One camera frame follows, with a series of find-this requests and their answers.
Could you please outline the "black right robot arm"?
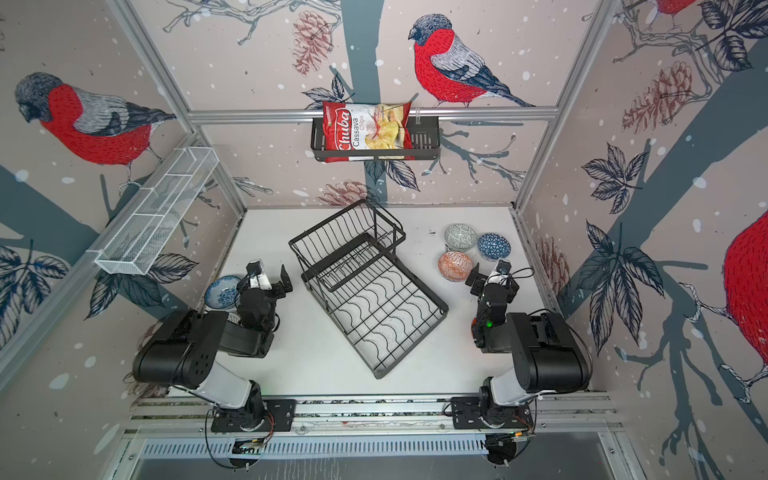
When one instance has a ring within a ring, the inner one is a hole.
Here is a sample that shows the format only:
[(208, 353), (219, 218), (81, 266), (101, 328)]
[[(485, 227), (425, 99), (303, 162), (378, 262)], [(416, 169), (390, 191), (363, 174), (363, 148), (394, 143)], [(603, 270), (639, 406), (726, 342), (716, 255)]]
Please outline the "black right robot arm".
[(475, 346), (484, 354), (509, 354), (513, 366), (487, 378), (479, 389), (484, 411), (523, 406), (544, 394), (584, 390), (591, 380), (590, 362), (563, 317), (548, 309), (509, 312), (519, 285), (511, 264), (497, 262), (488, 275), (475, 265), (465, 284), (477, 298), (471, 324)]

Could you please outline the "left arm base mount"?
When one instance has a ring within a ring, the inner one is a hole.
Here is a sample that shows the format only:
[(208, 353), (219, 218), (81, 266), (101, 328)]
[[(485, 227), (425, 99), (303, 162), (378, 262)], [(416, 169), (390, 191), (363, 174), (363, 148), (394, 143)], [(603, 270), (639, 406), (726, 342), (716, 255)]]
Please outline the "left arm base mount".
[(266, 399), (249, 402), (240, 409), (215, 407), (210, 430), (213, 433), (289, 432), (297, 402), (294, 399)]

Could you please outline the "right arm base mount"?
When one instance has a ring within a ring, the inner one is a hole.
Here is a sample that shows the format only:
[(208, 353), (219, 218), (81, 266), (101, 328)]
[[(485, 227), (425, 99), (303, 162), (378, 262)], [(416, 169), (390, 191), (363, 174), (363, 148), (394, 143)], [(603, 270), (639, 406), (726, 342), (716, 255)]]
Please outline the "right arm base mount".
[(527, 406), (498, 406), (478, 396), (452, 397), (448, 410), (456, 430), (532, 430), (534, 427), (533, 416)]

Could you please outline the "orange patterned ceramic bowl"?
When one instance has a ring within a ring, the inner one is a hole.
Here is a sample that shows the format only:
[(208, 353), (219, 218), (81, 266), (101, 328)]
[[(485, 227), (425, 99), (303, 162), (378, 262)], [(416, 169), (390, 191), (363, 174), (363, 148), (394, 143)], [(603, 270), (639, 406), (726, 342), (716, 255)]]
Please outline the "orange patterned ceramic bowl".
[(438, 259), (439, 272), (451, 282), (465, 282), (474, 266), (469, 256), (458, 251), (445, 252)]

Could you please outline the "black wire dish rack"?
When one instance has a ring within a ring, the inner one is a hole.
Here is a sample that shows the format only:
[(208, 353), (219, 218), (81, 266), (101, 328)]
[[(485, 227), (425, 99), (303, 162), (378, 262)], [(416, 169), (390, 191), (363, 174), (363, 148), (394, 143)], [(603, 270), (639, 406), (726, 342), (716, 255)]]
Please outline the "black wire dish rack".
[(447, 303), (398, 258), (402, 223), (359, 200), (289, 242), (301, 279), (377, 379), (446, 317)]

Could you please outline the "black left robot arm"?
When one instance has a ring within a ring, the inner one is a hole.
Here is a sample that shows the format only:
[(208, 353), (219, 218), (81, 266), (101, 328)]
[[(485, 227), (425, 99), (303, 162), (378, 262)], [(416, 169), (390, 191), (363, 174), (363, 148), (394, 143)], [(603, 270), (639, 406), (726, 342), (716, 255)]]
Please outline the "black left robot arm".
[(223, 366), (218, 353), (263, 358), (280, 319), (277, 302), (293, 291), (285, 268), (273, 282), (263, 262), (246, 267), (235, 286), (236, 319), (226, 310), (176, 311), (137, 353), (132, 376), (141, 383), (183, 389), (225, 410), (259, 410), (261, 387)]

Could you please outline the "blue triangle patterned bowl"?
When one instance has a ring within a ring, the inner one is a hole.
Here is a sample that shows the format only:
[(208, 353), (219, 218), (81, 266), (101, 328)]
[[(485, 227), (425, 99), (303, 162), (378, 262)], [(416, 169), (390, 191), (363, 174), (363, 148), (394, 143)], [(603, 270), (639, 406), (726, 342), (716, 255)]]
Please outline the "blue triangle patterned bowl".
[(510, 242), (497, 233), (485, 233), (477, 239), (477, 249), (489, 261), (507, 258), (511, 253)]

